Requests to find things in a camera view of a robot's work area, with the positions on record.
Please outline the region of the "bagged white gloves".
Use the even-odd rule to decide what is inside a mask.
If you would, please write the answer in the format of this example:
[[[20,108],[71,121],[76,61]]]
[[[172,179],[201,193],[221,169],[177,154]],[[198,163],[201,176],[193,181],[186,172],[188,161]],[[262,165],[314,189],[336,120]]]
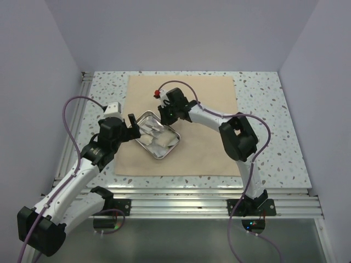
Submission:
[[[144,146],[149,146],[152,144],[152,141],[155,137],[150,135],[150,134],[147,134],[147,133],[141,133],[141,136],[140,138],[138,139],[138,141],[144,145]]]

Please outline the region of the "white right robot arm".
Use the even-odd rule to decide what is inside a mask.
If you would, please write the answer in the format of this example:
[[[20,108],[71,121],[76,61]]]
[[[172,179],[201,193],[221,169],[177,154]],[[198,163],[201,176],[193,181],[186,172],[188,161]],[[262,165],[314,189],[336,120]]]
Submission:
[[[255,154],[258,138],[250,125],[249,115],[229,115],[206,109],[198,100],[189,101],[181,89],[158,89],[154,97],[160,100],[158,111],[163,125],[181,119],[208,127],[220,134],[225,153],[236,162],[244,186],[245,211],[257,215],[264,208],[268,194],[261,182]]]

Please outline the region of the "bagged gauze pad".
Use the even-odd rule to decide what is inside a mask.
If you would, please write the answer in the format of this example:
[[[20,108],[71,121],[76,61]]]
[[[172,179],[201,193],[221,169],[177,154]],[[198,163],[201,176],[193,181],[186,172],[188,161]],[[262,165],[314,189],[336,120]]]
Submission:
[[[170,131],[165,131],[157,137],[155,142],[157,145],[159,145],[163,148],[166,148],[176,138],[177,138],[177,136],[175,135],[175,133],[170,132]]]

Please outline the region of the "steel tweezers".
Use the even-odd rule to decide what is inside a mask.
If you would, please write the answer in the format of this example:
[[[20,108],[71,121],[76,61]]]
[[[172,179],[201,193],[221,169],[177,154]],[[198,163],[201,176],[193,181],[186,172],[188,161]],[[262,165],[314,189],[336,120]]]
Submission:
[[[147,123],[145,123],[144,125],[145,125],[146,127],[150,128],[150,129],[156,131],[156,132],[159,132],[159,133],[162,132],[162,129],[159,129],[158,127],[156,127],[156,126],[154,126],[154,125],[150,125],[150,124],[147,124]]]

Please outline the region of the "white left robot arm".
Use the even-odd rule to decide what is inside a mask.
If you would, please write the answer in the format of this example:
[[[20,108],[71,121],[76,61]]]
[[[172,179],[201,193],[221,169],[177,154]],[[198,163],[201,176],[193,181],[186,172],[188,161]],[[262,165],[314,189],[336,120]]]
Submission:
[[[99,120],[100,131],[78,154],[74,167],[59,184],[33,208],[23,207],[17,214],[19,239],[23,241],[18,262],[31,246],[45,256],[54,255],[68,233],[91,215],[126,214],[116,206],[112,192],[96,186],[73,207],[72,202],[83,188],[113,160],[123,142],[140,138],[140,128],[133,114],[131,126],[117,115]]]

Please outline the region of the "steel instrument tray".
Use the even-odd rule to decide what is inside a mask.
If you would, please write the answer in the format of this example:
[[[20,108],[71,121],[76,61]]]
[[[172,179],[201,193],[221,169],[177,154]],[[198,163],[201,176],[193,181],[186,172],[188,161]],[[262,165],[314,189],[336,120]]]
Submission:
[[[174,139],[168,145],[168,147],[163,148],[163,147],[157,145],[156,142],[155,142],[157,137],[161,133],[146,127],[144,125],[145,123],[150,124],[150,125],[154,125],[154,126],[158,127],[159,129],[162,129],[161,133],[163,133],[165,131],[173,132],[173,133],[175,133],[177,138]],[[136,141],[138,142],[138,144],[141,147],[143,147],[148,153],[150,153],[157,160],[164,159],[180,142],[180,134],[177,133],[173,128],[171,128],[169,126],[166,126],[166,125],[162,125],[161,124],[161,118],[159,116],[157,116],[155,113],[153,113],[152,111],[145,111],[144,113],[142,113],[137,118],[137,125],[139,126],[140,133],[147,133],[147,134],[150,134],[150,135],[155,137],[153,139],[153,141],[152,141],[152,144],[149,145],[149,146],[142,145],[138,141],[138,139],[136,139]]]

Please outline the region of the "beige cloth mat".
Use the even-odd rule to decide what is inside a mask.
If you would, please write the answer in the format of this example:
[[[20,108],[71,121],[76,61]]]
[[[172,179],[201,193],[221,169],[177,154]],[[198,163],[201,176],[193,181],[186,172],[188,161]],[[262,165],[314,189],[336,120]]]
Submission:
[[[238,112],[234,80],[228,76],[131,76],[123,114],[139,117],[145,111],[158,113],[154,92],[178,87],[189,101],[198,98],[205,108],[225,114]],[[179,144],[157,160],[137,141],[122,143],[115,155],[114,172],[123,176],[234,176],[236,163],[225,153],[220,134],[204,125],[178,120],[172,125]]]

